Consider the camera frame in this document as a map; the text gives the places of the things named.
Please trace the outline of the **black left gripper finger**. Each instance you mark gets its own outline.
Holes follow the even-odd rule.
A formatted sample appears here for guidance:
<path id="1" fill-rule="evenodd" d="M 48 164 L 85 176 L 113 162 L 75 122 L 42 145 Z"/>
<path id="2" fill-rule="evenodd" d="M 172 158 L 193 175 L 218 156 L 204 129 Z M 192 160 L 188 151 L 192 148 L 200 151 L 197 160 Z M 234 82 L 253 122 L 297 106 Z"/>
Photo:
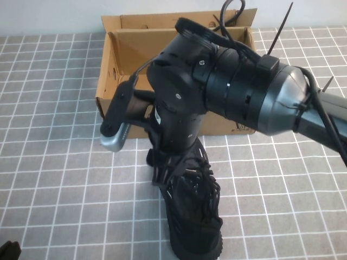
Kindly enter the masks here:
<path id="1" fill-rule="evenodd" d="M 18 242 L 12 242 L 9 248 L 9 259 L 19 260 L 21 248 Z"/>
<path id="2" fill-rule="evenodd" d="M 5 259 L 5 255 L 7 254 L 7 251 L 11 248 L 11 241 L 8 240 L 0 247 L 0 260 Z"/>

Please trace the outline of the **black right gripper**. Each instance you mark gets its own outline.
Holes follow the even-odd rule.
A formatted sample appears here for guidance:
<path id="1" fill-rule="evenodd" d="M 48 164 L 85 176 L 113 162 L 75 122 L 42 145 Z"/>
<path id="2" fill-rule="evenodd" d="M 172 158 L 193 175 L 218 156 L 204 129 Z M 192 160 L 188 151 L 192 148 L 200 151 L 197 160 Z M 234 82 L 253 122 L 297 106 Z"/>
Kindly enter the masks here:
<path id="1" fill-rule="evenodd" d="M 184 152 L 195 142 L 203 121 L 203 115 L 171 111 L 164 105 L 156 105 L 155 119 L 160 126 L 160 149 L 166 152 Z"/>

